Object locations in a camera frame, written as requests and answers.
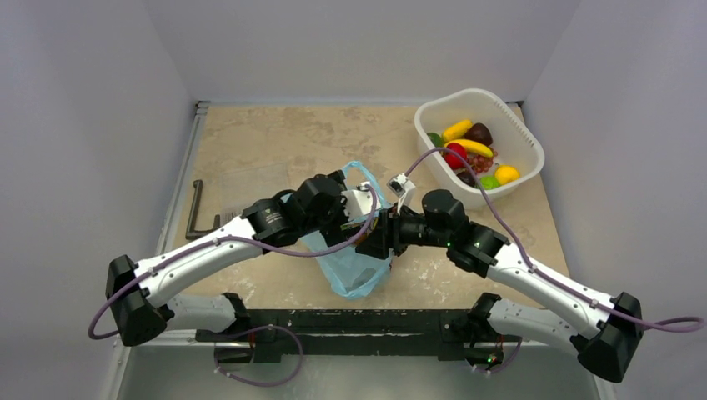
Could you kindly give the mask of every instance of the lime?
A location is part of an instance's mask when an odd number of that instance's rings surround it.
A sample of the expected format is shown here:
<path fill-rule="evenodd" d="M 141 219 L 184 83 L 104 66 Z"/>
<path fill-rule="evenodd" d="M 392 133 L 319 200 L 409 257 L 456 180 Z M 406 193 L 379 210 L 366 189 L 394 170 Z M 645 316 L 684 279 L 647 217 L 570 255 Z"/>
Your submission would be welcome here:
<path fill-rule="evenodd" d="M 505 185 L 520 178 L 520 172 L 510 165 L 499 165 L 494 172 L 494 177 L 499 180 L 499 183 Z"/>
<path fill-rule="evenodd" d="M 499 183 L 499 180 L 495 177 L 482 177 L 481 186 L 483 186 L 486 190 L 491 190 L 495 188 L 500 188 L 501 184 Z"/>

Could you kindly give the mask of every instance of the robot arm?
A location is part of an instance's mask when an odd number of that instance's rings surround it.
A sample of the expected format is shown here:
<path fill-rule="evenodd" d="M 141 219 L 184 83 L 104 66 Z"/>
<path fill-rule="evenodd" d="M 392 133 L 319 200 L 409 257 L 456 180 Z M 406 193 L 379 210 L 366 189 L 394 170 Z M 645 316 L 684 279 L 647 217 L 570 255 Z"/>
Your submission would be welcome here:
<path fill-rule="evenodd" d="M 235 295 L 204 298 L 180 294 L 217 271 L 281 248 L 314 231 L 329 245 L 342 242 L 342 226 L 373 211 L 364 188 L 347 189 L 341 171 L 305 180 L 297 191 L 282 191 L 253 206 L 220 229 L 165 254 L 133 262 L 128 256 L 110 262 L 106 297 L 145 276 L 111 303 L 113 318 L 126 346 L 136 346 L 170 329 L 222 332 L 236 320 Z"/>
<path fill-rule="evenodd" d="M 184 247 L 136 263 L 127 256 L 113 260 L 108 274 L 108 298 L 135 277 L 149 275 L 111 305 L 123 343 L 142 344 L 169 329 L 199 329 L 213 333 L 202 335 L 202 340 L 225 341 L 227 334 L 251 328 L 251 316 L 236 294 L 205 298 L 180 293 L 220 269 L 268 252 L 253 244 L 254 241 L 280 248 L 320 231 L 327 244 L 333 246 L 352 237 L 360 227 L 350 222 L 371 213 L 372 199 L 370 192 L 362 187 L 347 190 L 343 180 L 339 171 L 318 175 L 306 180 L 297 191 L 258 200 L 240 217 Z M 582 365 L 602 378 L 614 382 L 623 378 L 642 337 L 639 327 L 612 317 L 596 304 L 583 302 L 544 280 L 537 270 L 525 265 L 515 244 L 489 227 L 470 222 L 462 203 L 448 191 L 428 192 L 422 200 L 424 212 L 417 213 L 408 207 L 415 188 L 407 177 L 403 174 L 394 177 L 389 188 L 399 201 L 392 208 L 381 210 L 375 228 L 358 242 L 357 253 L 385 259 L 390 250 L 399 255 L 409 245 L 447 248 L 447 257 L 457 267 L 510 286 L 547 307 L 541 310 L 520 306 L 485 293 L 470 310 L 460 314 L 461 322 L 441 325 L 440 340 L 473 344 L 498 335 L 520 336 L 576 354 Z M 246 238 L 246 242 L 228 240 L 232 237 Z M 596 302 L 640 318 L 640 305 L 634 297 L 622 293 L 612 298 L 532 261 L 538 270 L 586 293 Z M 338 315 L 356 318 L 346 312 Z M 317 321 L 315 318 L 315 322 L 308 322 L 307 329 L 311 331 Z M 408 331 L 410 335 L 427 334 L 413 328 L 406 330 L 408 325 L 404 326 L 400 328 L 401 334 L 407 335 Z M 379 332 L 380 327 L 372 329 L 360 332 L 372 334 Z"/>

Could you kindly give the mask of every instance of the yellow lemon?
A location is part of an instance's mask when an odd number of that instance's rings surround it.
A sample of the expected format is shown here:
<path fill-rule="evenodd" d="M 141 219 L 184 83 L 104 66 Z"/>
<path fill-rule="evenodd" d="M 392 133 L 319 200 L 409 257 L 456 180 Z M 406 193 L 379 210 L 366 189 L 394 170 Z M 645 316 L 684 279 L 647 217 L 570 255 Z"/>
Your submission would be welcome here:
<path fill-rule="evenodd" d="M 494 177 L 498 179 L 500 184 L 505 185 L 506 183 L 511 183 L 520 178 L 520 173 L 510 165 L 499 165 L 499 167 L 496 168 L 496 172 L 494 172 Z"/>

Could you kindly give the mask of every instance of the green lime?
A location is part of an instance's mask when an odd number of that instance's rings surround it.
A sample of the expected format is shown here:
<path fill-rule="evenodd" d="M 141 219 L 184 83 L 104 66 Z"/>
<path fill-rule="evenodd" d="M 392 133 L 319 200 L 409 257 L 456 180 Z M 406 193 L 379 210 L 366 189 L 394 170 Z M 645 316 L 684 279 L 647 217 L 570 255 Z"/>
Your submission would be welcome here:
<path fill-rule="evenodd" d="M 444 147 L 444 140 L 442 140 L 442 137 L 440 137 L 437 133 L 427 132 L 427 137 L 429 138 L 429 141 L 432 142 L 432 144 L 436 148 L 443 148 Z"/>
<path fill-rule="evenodd" d="M 482 177 L 481 186 L 483 186 L 486 190 L 491 190 L 495 188 L 500 188 L 501 184 L 499 183 L 499 180 L 496 179 L 496 177 Z"/>

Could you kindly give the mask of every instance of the black metal frame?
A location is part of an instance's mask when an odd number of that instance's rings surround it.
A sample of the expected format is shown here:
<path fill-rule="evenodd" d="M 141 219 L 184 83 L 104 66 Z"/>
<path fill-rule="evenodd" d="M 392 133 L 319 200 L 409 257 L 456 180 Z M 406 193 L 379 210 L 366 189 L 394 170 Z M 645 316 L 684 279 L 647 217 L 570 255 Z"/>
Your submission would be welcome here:
<path fill-rule="evenodd" d="M 499 335 L 487 322 L 497 295 L 484 293 L 469 309 L 249 309 L 237 295 L 227 294 L 237 308 L 237 322 L 224 332 L 198 330 L 198 342 L 233 342 L 239 333 L 259 326 L 280 326 L 295 333 L 307 355 L 434 356 L 439 361 L 466 360 L 486 364 L 488 351 L 476 343 L 496 343 Z M 235 339 L 247 342 L 248 337 Z M 279 330 L 264 330 L 253 338 L 255 363 L 277 363 L 283 355 L 298 354 L 296 343 Z M 506 336 L 506 342 L 520 337 Z M 220 363 L 248 363 L 243 350 L 220 349 Z"/>

